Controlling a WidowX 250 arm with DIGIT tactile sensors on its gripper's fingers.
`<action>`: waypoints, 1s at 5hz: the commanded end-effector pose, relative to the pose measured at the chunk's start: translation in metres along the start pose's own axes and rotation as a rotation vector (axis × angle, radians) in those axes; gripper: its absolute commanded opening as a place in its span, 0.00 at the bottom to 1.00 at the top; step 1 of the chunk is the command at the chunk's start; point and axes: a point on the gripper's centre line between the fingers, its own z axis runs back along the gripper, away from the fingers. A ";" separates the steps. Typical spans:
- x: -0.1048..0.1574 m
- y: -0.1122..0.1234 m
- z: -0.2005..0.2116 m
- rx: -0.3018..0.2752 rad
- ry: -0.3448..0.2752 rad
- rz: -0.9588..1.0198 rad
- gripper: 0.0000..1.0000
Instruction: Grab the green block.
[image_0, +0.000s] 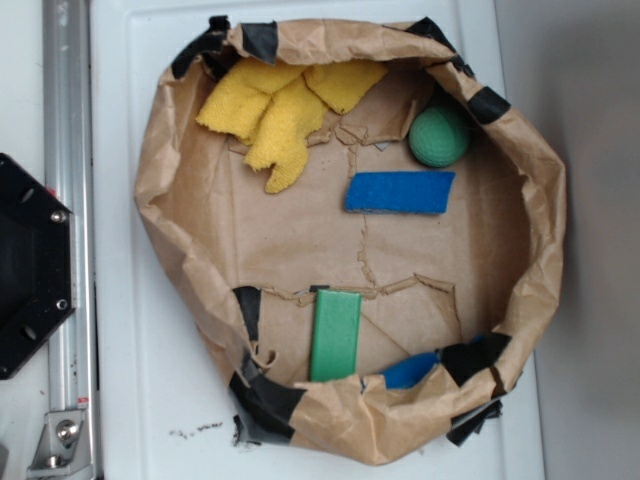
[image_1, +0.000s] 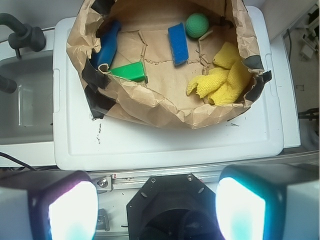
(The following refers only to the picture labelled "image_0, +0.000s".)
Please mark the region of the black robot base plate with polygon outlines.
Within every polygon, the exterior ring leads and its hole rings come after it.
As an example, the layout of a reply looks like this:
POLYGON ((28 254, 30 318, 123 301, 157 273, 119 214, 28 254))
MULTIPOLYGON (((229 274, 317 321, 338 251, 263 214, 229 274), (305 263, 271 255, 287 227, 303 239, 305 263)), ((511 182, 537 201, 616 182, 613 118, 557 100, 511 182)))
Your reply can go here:
POLYGON ((31 359, 75 310, 72 212, 1 155, 1 379, 31 359))

